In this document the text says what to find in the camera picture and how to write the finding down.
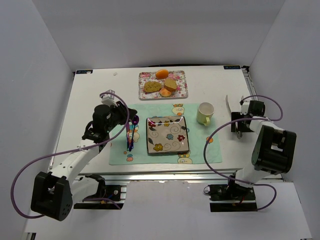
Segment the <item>purple spoon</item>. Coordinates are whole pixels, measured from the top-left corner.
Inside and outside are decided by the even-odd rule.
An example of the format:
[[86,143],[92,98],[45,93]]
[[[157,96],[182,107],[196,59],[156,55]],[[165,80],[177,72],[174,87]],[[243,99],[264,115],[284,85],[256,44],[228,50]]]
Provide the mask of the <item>purple spoon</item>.
[[140,138],[140,135],[138,134],[139,120],[139,116],[135,115],[133,119],[131,119],[130,122],[126,124],[126,145],[129,152],[133,150],[134,143],[136,143]]

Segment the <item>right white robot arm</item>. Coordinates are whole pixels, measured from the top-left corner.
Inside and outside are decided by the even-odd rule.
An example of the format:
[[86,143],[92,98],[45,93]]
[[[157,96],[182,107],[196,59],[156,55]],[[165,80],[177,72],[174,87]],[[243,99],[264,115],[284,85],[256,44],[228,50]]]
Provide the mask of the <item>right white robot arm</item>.
[[225,188],[231,198],[243,197],[252,188],[252,185],[261,179],[287,173],[292,167],[296,139],[295,132],[277,127],[265,117],[266,106],[258,100],[242,100],[240,111],[232,112],[229,101],[226,99],[226,108],[231,120],[240,120],[231,124],[231,132],[240,139],[243,133],[256,133],[251,162],[244,168],[237,170],[230,177]]

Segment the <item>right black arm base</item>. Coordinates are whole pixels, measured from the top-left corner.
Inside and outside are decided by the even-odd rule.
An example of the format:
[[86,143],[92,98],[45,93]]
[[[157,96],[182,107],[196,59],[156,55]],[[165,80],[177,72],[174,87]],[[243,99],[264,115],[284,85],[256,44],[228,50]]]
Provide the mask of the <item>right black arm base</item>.
[[203,193],[209,196],[212,213],[256,212],[258,210],[253,188],[210,184],[203,189]]

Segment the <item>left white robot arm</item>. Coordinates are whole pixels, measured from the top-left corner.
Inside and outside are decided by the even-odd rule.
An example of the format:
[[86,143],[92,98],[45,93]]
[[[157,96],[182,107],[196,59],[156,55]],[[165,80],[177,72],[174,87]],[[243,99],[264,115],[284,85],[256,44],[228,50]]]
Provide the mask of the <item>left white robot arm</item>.
[[105,179],[88,174],[79,180],[77,176],[107,145],[110,132],[118,125],[137,115],[137,110],[126,108],[120,101],[94,108],[92,121],[85,127],[77,151],[70,153],[59,165],[34,179],[31,210],[52,219],[63,221],[72,207],[80,201],[101,201],[106,195]]

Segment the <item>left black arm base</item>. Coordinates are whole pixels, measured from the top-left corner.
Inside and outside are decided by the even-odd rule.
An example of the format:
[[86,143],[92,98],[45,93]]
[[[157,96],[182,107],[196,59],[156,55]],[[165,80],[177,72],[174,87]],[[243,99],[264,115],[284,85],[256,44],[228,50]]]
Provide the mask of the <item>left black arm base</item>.
[[124,184],[112,183],[97,174],[76,178],[70,189],[75,210],[121,210],[127,192]]

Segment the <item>flat seeded bread slice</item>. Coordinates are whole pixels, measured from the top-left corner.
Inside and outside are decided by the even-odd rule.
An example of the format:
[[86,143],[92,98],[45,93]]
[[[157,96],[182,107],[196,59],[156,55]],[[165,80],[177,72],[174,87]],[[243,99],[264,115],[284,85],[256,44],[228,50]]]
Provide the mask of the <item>flat seeded bread slice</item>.
[[144,84],[143,90],[145,93],[155,93],[162,89],[162,84],[157,81],[148,81]]

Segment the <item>pale yellow mug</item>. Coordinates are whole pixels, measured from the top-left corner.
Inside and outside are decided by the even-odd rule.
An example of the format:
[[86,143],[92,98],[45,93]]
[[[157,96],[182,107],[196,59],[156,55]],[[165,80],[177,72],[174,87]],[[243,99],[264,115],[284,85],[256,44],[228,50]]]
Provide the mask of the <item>pale yellow mug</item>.
[[199,124],[208,126],[211,123],[211,118],[215,112],[214,106],[209,102],[199,104],[196,113],[196,120]]

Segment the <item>light green placemat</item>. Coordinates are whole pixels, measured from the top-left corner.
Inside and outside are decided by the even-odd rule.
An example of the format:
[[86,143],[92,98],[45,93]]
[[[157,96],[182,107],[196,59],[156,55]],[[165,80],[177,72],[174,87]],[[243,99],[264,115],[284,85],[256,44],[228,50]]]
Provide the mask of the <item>light green placemat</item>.
[[[197,103],[176,104],[132,104],[130,108],[137,110],[139,117],[138,134],[139,139],[134,143],[132,151],[127,150],[126,130],[123,131],[110,144],[109,164],[137,165],[137,164],[203,164],[203,150],[209,163],[222,162],[220,142],[217,135],[210,138],[212,132],[217,128],[214,118],[210,125],[199,124],[196,119]],[[147,153],[146,119],[165,116],[184,116],[187,125],[188,141],[190,150],[185,153],[156,154]]]

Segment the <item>blue table label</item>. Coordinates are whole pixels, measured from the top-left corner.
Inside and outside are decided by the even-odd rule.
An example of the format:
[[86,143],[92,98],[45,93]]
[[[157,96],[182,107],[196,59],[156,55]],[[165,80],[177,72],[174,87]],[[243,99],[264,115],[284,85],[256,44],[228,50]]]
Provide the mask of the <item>blue table label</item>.
[[92,74],[93,70],[92,69],[82,69],[82,70],[77,70],[75,72],[76,75],[81,75],[81,74]]
[[240,70],[241,67],[239,65],[224,65],[223,68],[225,70]]

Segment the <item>orange bun at front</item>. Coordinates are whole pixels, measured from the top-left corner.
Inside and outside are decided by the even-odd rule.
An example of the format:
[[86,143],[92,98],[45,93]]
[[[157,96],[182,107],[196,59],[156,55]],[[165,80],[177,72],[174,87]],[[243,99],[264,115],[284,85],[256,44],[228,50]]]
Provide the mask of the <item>orange bun at front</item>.
[[164,97],[164,98],[168,98],[172,95],[172,92],[167,90],[166,88],[162,88],[160,91],[159,91],[159,94]]

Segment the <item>orange bun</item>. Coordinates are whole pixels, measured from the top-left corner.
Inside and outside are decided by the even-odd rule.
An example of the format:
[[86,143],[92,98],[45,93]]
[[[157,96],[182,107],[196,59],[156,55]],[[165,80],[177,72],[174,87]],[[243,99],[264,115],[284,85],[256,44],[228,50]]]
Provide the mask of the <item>orange bun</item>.
[[169,71],[167,69],[160,69],[155,73],[156,79],[162,80],[169,76]]
[[162,88],[160,91],[159,91],[159,94],[164,97],[164,98],[168,98],[172,95],[172,92],[167,90],[166,88]]

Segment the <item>right blue table label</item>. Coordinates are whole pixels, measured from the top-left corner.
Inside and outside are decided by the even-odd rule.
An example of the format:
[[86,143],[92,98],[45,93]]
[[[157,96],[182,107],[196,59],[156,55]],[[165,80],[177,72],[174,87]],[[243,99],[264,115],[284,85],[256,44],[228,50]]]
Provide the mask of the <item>right blue table label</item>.
[[239,65],[224,65],[223,68],[225,70],[240,70],[241,67]]

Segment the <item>square floral plate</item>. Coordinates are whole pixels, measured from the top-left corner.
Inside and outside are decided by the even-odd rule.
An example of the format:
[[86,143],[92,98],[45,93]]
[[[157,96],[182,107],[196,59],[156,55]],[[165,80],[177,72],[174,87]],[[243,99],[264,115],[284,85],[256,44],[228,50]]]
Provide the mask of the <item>square floral plate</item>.
[[190,144],[184,116],[148,117],[146,119],[148,155],[187,153]]

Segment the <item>orange bun at back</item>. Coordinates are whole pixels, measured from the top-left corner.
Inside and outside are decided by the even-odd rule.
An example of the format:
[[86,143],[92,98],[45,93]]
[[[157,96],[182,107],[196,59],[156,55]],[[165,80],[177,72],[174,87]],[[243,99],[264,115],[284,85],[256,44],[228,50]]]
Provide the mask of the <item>orange bun at back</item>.
[[155,73],[156,79],[162,80],[169,76],[169,71],[167,69],[160,69]]

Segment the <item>floral serving tray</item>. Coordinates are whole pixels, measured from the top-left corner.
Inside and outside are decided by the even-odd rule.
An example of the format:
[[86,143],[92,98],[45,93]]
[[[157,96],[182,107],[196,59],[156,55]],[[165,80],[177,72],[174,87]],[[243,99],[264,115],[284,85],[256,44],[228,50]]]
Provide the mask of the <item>floral serving tray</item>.
[[165,87],[165,79],[157,78],[156,71],[140,72],[138,76],[138,98],[142,101],[160,100],[160,99],[185,99],[188,97],[188,85],[186,75],[183,70],[168,70],[168,78],[176,82],[177,88],[170,96],[162,96],[159,91],[147,93],[145,84],[148,82],[157,82],[161,84],[161,89]]

